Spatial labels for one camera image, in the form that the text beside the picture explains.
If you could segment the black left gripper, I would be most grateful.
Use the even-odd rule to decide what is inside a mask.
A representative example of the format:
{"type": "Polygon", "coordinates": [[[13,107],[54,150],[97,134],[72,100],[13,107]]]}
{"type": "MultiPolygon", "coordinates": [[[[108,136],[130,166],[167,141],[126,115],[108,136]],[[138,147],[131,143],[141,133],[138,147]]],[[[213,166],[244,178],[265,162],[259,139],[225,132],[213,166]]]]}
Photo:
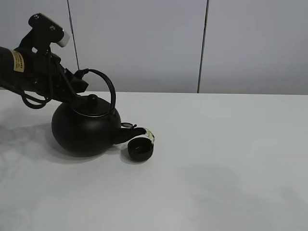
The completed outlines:
{"type": "Polygon", "coordinates": [[[35,44],[33,34],[28,33],[15,49],[25,62],[24,71],[15,74],[15,87],[60,102],[73,101],[76,94],[86,91],[89,84],[61,66],[61,58],[51,52],[50,45],[34,53],[35,44]]]}

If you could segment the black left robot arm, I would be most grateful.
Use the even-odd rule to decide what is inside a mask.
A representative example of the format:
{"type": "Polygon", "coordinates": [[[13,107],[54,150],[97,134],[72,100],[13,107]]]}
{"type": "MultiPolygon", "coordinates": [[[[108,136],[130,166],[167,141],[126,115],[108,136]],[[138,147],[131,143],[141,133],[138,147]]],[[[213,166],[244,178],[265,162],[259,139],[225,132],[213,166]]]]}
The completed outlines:
{"type": "Polygon", "coordinates": [[[14,50],[0,48],[0,86],[14,93],[29,91],[46,100],[70,102],[83,93],[88,83],[61,65],[61,58],[46,51],[34,53],[34,39],[29,32],[14,50]]]}

